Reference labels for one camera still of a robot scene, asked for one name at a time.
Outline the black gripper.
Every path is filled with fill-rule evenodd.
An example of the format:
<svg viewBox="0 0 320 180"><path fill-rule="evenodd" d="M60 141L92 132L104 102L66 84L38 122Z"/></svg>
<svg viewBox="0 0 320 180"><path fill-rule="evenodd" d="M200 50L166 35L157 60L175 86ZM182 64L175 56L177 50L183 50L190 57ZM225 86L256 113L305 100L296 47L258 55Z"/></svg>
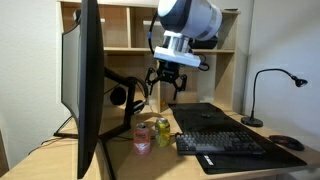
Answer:
<svg viewBox="0 0 320 180"><path fill-rule="evenodd" d="M154 68L149 68L145 77L145 83L150 86L149 95L152 95L153 86L160 80L168 83L173 83L175 92L173 99L176 99L177 94L186 89L187 75L179 76L180 65L174 62L161 61L157 71ZM157 73L158 77L151 80L150 76Z"/></svg>

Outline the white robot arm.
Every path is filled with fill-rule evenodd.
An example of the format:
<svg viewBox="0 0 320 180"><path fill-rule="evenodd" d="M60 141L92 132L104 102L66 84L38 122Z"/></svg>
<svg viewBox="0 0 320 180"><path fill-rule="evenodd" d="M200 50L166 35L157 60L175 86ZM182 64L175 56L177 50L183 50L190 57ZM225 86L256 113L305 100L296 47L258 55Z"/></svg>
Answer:
<svg viewBox="0 0 320 180"><path fill-rule="evenodd" d="M159 19L164 28L164 41L161 46L152 48L152 28ZM157 11L148 32L148 43L153 57L159 61L157 70L150 68L145 82L153 86L158 81L171 83L175 95L186 88L187 76L180 75L182 65L203 70L210 66L194 55L191 41L209 41L219 31L222 23L222 12L207 0L159 0Z"/></svg>

